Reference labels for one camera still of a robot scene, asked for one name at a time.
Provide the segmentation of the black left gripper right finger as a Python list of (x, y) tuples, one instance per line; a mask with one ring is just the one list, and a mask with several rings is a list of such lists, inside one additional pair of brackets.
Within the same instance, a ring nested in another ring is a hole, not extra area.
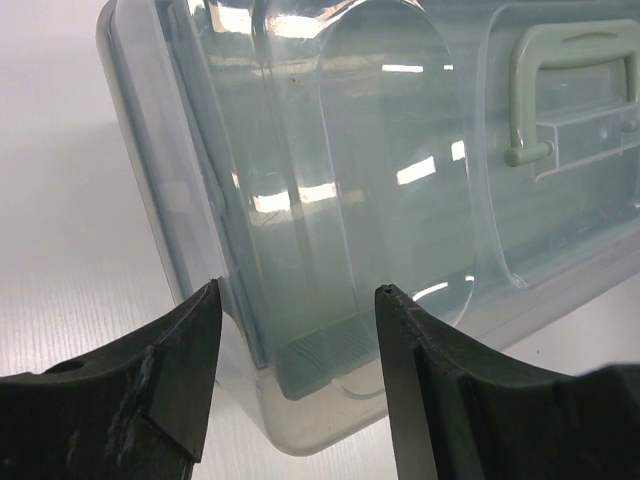
[(635, 479), (639, 368), (580, 376), (496, 351), (393, 285), (375, 293), (401, 479)]

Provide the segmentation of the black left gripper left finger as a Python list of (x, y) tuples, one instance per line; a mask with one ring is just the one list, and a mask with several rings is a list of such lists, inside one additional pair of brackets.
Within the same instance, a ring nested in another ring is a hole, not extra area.
[(42, 373), (1, 379), (4, 479), (189, 479), (222, 329), (211, 280), (162, 317)]

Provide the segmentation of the green plastic tool box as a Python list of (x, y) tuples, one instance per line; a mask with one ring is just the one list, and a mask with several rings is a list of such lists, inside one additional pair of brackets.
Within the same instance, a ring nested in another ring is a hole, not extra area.
[(635, 1), (110, 1), (96, 40), (171, 293), (280, 451), (385, 417), (393, 284), (509, 346), (639, 270)]

